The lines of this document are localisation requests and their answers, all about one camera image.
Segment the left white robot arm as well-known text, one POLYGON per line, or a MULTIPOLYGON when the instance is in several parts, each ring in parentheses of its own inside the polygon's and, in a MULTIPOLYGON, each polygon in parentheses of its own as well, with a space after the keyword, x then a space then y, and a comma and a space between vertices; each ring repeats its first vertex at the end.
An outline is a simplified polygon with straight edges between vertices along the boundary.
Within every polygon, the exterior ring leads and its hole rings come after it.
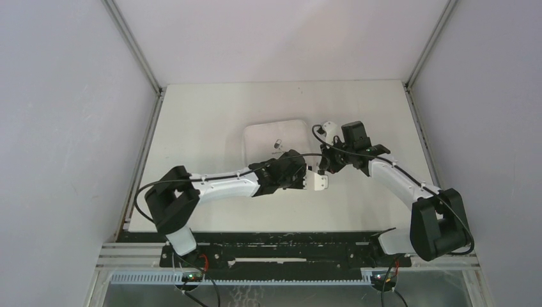
POLYGON ((144 200, 157 232, 166 237, 177 261, 190 267, 200 257, 188 226, 198 205, 226 198, 264 196, 280 189, 303 189, 306 171, 304 155, 295 150, 219 175, 192 174, 185 166, 175 166, 145 189, 144 200))

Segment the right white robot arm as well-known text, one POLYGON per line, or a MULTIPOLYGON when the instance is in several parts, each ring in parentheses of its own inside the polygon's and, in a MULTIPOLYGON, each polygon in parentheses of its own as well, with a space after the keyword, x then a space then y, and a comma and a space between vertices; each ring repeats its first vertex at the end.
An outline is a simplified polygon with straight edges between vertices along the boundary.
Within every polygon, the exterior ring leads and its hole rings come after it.
POLYGON ((346 166, 385 186, 410 211, 406 228, 391 228, 376 236, 370 260, 385 266, 395 255, 417 255, 429 262, 441 256, 474 252, 463 199, 456 189, 441 189, 416 178, 382 144, 372 144, 362 122, 338 127, 333 122, 313 125, 320 143, 320 171, 338 173, 346 166))

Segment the white medicine kit case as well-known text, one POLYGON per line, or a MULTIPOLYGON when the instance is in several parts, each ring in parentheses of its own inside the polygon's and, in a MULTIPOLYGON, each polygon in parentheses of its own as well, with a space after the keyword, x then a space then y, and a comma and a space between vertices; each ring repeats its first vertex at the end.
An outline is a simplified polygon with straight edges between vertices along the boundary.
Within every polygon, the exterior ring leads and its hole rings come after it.
POLYGON ((242 134, 242 153, 246 165, 279 158, 289 150, 318 153, 304 120, 261 123, 246 127, 242 134))

